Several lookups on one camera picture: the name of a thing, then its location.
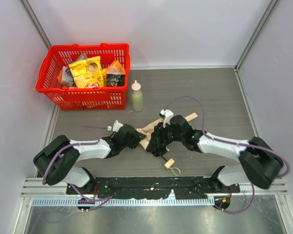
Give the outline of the cream folding umbrella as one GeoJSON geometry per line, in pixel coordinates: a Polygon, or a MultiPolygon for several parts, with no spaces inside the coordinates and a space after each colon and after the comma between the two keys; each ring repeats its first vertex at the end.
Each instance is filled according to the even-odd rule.
{"type": "MultiPolygon", "coordinates": [[[[139,143],[140,145],[143,147],[143,149],[146,151],[147,147],[149,145],[149,142],[151,140],[151,134],[154,132],[154,127],[158,124],[158,123],[162,123],[163,119],[159,118],[154,122],[151,122],[150,124],[148,124],[147,126],[145,126],[144,128],[137,128],[136,131],[145,135],[146,137],[144,139],[142,139],[139,143]]],[[[181,171],[179,168],[174,167],[173,164],[175,163],[175,160],[170,158],[169,160],[167,160],[166,158],[164,158],[163,156],[161,156],[161,158],[165,161],[164,167],[166,169],[169,169],[172,171],[172,173],[175,176],[179,176],[181,174],[181,171]]]]}

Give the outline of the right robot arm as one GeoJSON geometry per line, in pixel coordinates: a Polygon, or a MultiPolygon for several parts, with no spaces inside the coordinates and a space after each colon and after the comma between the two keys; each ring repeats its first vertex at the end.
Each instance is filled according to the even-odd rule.
{"type": "Polygon", "coordinates": [[[236,161],[233,166],[220,166],[212,175],[224,186],[250,182],[268,189],[278,177],[284,163],[272,149],[258,137],[252,140],[233,140],[193,129],[181,115],[164,117],[154,126],[146,151],[162,156],[172,142],[182,143],[189,151],[215,154],[236,161]]]}

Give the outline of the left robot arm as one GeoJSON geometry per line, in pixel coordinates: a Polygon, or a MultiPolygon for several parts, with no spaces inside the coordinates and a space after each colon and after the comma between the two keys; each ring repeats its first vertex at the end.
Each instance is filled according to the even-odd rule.
{"type": "Polygon", "coordinates": [[[65,135],[56,137],[33,159],[42,175],[42,183],[49,186],[65,182],[81,194],[94,190],[95,179],[85,167],[75,163],[87,159],[108,159],[117,156],[124,148],[135,149],[146,135],[129,124],[115,122],[112,134],[98,140],[69,140],[65,135]]]}

